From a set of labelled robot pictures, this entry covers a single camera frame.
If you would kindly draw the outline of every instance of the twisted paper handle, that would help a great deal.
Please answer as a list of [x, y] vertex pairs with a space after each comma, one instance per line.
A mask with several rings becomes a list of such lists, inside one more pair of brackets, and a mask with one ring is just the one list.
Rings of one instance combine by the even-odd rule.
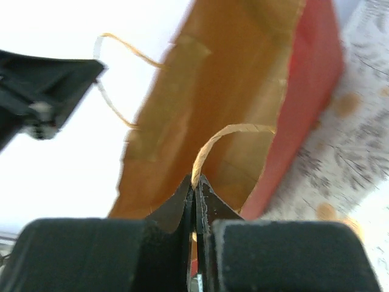
[[[158, 62], [155, 62], [154, 60], [150, 59], [149, 57], [147, 57], [145, 54], [141, 53], [141, 51], [139, 51], [138, 49], [136, 49], [134, 46], [132, 46], [131, 44], [127, 43], [126, 41], [123, 41], [121, 38], [113, 35], [112, 33], [103, 33], [102, 35], [100, 35], [96, 42], [95, 42], [95, 47], [94, 47], [94, 58], [96, 60], [98, 60], [100, 58], [100, 50], [102, 48], [102, 43], [103, 43], [103, 39], [104, 38], [112, 38], [116, 41], [118, 41], [119, 43], [123, 44], [127, 49], [129, 49], [134, 55], [140, 57], [143, 61], [145, 61], [146, 63], [156, 67], [156, 68], [159, 68], [159, 69], [165, 69], [165, 66], [164, 64], [160, 64]], [[104, 98], [105, 102], [107, 103], [107, 105], [110, 107], [110, 109], [113, 110], [113, 112], [116, 114], [116, 116], [122, 120], [122, 122], [129, 128], [133, 129], [133, 130], [139, 130], [138, 126], [129, 122], [121, 113], [120, 111], [114, 106], [114, 104], [112, 103], [111, 99], [108, 97], [107, 95], [107, 92], [103, 86], [103, 84], [101, 83], [100, 80], [96, 80], [96, 84], [97, 84], [97, 88], [98, 90], [100, 91], [100, 94], [102, 95], [102, 97]]]
[[220, 140], [225, 135], [244, 132], [244, 133], [260, 133], [260, 132], [271, 132], [275, 134], [275, 127], [265, 126], [265, 125], [255, 125], [252, 123], [239, 123], [236, 125], [228, 125], [222, 130], [218, 131], [215, 135], [208, 140], [203, 147], [201, 147], [199, 153], [197, 154], [196, 159], [193, 163], [192, 175], [191, 175], [191, 184], [192, 188], [195, 189], [199, 184], [201, 176], [201, 168], [204, 165], [205, 160], [207, 159], [208, 154], [211, 152], [214, 144]]

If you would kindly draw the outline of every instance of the white background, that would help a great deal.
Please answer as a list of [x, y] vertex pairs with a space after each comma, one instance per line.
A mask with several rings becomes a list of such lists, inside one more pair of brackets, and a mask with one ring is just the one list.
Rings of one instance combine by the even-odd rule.
[[[358, 0], [336, 0], [343, 25]], [[92, 58], [96, 37], [112, 32], [155, 60], [169, 47], [190, 0], [6, 1], [0, 49], [52, 58]], [[103, 45], [102, 81], [132, 119], [155, 70], [113, 41]], [[19, 134], [0, 153], [0, 231], [19, 233], [39, 217], [105, 217], [117, 197], [128, 129], [93, 86], [52, 141]]]

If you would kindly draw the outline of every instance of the paper bag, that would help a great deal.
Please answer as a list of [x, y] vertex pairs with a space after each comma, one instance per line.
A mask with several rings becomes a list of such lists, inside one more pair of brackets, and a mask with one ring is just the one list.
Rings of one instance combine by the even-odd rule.
[[[304, 0], [197, 0], [128, 135], [120, 196], [110, 217], [143, 218], [176, 190], [199, 149], [229, 124], [277, 126]], [[274, 134], [222, 138], [202, 169], [242, 207]]]

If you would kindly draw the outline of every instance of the black clamp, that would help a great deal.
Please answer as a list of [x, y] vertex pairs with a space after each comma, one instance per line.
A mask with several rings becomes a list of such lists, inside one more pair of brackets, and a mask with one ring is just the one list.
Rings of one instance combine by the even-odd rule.
[[0, 150], [22, 128], [51, 139], [102, 72], [95, 60], [56, 60], [0, 50]]
[[[197, 287], [191, 286], [190, 277], [194, 231]], [[194, 288], [380, 292], [362, 244], [347, 226], [246, 222], [214, 193], [204, 176], [196, 190], [187, 176], [145, 220], [37, 220], [20, 235], [0, 277], [0, 291]]]

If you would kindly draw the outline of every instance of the gray patterned cloth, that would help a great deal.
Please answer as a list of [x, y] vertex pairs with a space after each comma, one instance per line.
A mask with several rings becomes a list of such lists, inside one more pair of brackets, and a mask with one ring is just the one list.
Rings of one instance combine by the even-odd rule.
[[389, 291], [389, 0], [365, 0], [342, 33], [345, 71], [261, 219], [339, 220]]

